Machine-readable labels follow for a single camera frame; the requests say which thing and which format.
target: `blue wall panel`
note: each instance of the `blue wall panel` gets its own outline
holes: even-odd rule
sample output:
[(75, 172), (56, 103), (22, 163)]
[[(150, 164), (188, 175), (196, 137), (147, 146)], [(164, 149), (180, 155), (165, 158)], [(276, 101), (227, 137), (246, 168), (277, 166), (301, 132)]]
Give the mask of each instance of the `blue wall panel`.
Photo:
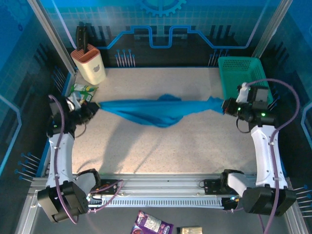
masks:
[[(74, 41), (76, 27), (86, 25), (105, 66), (122, 67), (115, 56), (123, 49), (135, 54), (136, 66), (217, 66), (209, 62), (215, 52), (250, 56), (278, 2), (57, 0), (55, 4)], [(71, 52), (75, 45), (52, 1), (42, 3)]]

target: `green plastic basket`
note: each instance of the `green plastic basket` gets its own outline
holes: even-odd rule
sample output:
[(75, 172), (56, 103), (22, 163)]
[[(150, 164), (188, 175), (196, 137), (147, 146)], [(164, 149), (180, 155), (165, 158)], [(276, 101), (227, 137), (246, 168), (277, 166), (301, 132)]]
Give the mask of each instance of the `green plastic basket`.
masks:
[[(224, 99), (237, 98), (237, 87), (242, 83), (266, 78), (261, 61), (258, 58), (220, 57), (218, 62)], [(269, 86), (266, 81), (259, 82), (256, 85)], [(273, 97), (269, 90), (268, 103), (272, 102)]]

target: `green package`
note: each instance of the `green package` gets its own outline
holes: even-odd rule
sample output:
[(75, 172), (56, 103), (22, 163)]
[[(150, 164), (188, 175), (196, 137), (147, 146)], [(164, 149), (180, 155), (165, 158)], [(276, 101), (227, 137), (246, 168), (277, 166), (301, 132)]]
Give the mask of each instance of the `green package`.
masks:
[(98, 88), (95, 86), (76, 83), (72, 85), (71, 93), (73, 92), (79, 93), (81, 100), (91, 101), (97, 89)]

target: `gray floor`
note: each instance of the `gray floor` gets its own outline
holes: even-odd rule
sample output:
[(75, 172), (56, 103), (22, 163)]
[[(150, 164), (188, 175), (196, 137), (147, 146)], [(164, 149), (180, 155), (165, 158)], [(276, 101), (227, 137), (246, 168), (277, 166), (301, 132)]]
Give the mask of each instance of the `gray floor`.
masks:
[[(223, 210), (200, 208), (142, 208), (146, 213), (165, 222), (181, 226), (200, 226), (203, 234), (261, 234), (257, 215), (238, 211), (234, 214)], [(78, 225), (69, 220), (53, 224), (39, 209), (32, 234), (130, 234), (139, 208), (106, 208), (97, 214), (84, 214)], [(266, 224), (268, 216), (262, 216)], [(274, 218), (269, 233), (287, 234), (284, 217)]]

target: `snack bag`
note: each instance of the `snack bag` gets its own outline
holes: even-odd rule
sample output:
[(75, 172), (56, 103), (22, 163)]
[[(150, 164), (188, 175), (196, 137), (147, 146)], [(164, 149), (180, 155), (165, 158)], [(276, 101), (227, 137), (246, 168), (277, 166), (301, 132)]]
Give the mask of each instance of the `snack bag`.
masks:
[(91, 101), (97, 89), (95, 86), (76, 83), (71, 87), (71, 93), (77, 92), (80, 94), (82, 100)]
[(172, 234), (173, 224), (139, 211), (131, 234)]

